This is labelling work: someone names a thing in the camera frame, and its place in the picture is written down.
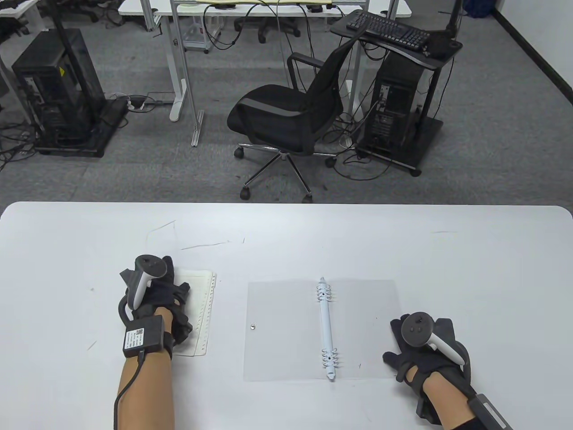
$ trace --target wall baseboard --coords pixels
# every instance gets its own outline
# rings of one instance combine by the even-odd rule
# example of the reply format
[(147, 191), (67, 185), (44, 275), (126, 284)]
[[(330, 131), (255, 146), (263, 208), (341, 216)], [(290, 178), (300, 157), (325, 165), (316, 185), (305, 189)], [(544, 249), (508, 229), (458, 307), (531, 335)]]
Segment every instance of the wall baseboard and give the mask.
[(505, 29), (506, 32), (517, 42), (517, 44), (525, 51), (527, 55), (534, 61), (534, 63), (541, 69), (543, 73), (553, 82), (559, 91), (565, 96), (571, 104), (573, 104), (573, 88), (557, 73), (551, 65), (535, 50), (531, 44), (511, 25), (511, 23), (497, 10), (492, 12), (493, 17)]

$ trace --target gray carpet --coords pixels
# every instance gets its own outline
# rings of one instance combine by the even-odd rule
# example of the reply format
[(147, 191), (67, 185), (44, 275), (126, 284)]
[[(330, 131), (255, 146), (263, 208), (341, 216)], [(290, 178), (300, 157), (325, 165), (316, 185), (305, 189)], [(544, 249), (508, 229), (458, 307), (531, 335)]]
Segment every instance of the gray carpet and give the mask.
[[(409, 0), (408, 21), (423, 28), (443, 28), (451, 0)], [(67, 22), (79, 26), (106, 93), (142, 93), (171, 89), (158, 38), (134, 24), (106, 29), (103, 22)], [(338, 38), (312, 22), (317, 57), (326, 58)], [(234, 36), (227, 23), (223, 39)], [(0, 173), (0, 211), (15, 201), (158, 201), (240, 202), (244, 180), (268, 155), (248, 151), (233, 158), (242, 136), (226, 127), (226, 115), (248, 90), (285, 83), (278, 35), (257, 42), (246, 30), (237, 46), (225, 52), (188, 53), (197, 106), (206, 111), (201, 141), (190, 146), (189, 115), (178, 123), (168, 109), (129, 114), (102, 159), (64, 159), (36, 155), (12, 163)], [(305, 36), (293, 38), (295, 50), (307, 53)], [(319, 159), (300, 159), (298, 166), (313, 189), (316, 203), (373, 204), (506, 204), (560, 205), (573, 210), (573, 107), (492, 18), (464, 18), (452, 77), (439, 111), (445, 125), (412, 178), (391, 168), (370, 182), (353, 182), (326, 169)], [(30, 37), (13, 37), (0, 46), (11, 64)], [(283, 45), (288, 50), (286, 40)], [(362, 91), (377, 64), (370, 62)], [(303, 69), (309, 82), (312, 71)], [(433, 114), (448, 69), (442, 74)], [(0, 104), (9, 101), (0, 99)], [(11, 112), (0, 114), (0, 123)], [(336, 151), (336, 144), (331, 149)], [(353, 177), (381, 172), (378, 162), (341, 166)], [(300, 202), (303, 189), (287, 163), (279, 163), (253, 184), (253, 202)]]

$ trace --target black glove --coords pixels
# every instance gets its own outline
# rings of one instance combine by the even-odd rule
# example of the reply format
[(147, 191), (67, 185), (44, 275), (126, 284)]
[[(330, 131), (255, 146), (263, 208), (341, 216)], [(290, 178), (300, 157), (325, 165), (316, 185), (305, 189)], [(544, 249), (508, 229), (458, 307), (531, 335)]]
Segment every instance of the black glove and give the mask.
[[(434, 351), (429, 346), (417, 348), (406, 343), (402, 337), (402, 323), (408, 316), (410, 316), (410, 314), (402, 315), (400, 319), (393, 319), (390, 322), (392, 332), (394, 333), (394, 337), (396, 338), (401, 354), (394, 354), (389, 351), (384, 353), (382, 360), (398, 372), (396, 375), (396, 380), (398, 382), (405, 381), (410, 387), (412, 387), (414, 393), (420, 397), (424, 397), (425, 395), (422, 390), (423, 383), (428, 376), (432, 374), (432, 372), (444, 368), (453, 368), (457, 369), (460, 375), (463, 376), (463, 374), (458, 365), (445, 357), (439, 351)], [(453, 330), (452, 320), (445, 318), (436, 320), (434, 331), (442, 339), (446, 340), (453, 337)], [(414, 366), (418, 366), (418, 371), (416, 372), (412, 382), (408, 382), (406, 379), (406, 373)]]
[(137, 319), (153, 315), (158, 307), (169, 309), (173, 314), (171, 334), (174, 344), (178, 345), (187, 339), (193, 330), (193, 326), (189, 324), (189, 318), (183, 312), (191, 287), (186, 282), (179, 286), (175, 285), (173, 283), (175, 279), (173, 260), (170, 256), (165, 256), (162, 260), (167, 264), (167, 273), (151, 281), (151, 286), (146, 289), (141, 305), (132, 314)]

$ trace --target black keyboard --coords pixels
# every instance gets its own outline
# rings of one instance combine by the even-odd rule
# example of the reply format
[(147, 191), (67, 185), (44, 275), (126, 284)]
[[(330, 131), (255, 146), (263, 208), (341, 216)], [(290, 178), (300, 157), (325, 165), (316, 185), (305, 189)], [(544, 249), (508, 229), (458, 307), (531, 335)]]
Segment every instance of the black keyboard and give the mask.
[(347, 28), (358, 30), (364, 24), (368, 24), (366, 34), (369, 36), (407, 49), (422, 50), (430, 37), (430, 34), (424, 30), (399, 24), (396, 21), (364, 10), (354, 11), (353, 15), (349, 15), (350, 21), (346, 24)]

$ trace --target label sticker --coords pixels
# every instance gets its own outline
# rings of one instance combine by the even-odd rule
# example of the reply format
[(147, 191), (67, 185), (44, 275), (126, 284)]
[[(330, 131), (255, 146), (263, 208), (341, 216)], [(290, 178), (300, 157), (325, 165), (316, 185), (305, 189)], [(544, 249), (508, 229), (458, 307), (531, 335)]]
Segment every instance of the label sticker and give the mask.
[(123, 349), (136, 348), (143, 345), (143, 331), (145, 329), (137, 329), (128, 331), (125, 334), (125, 345)]

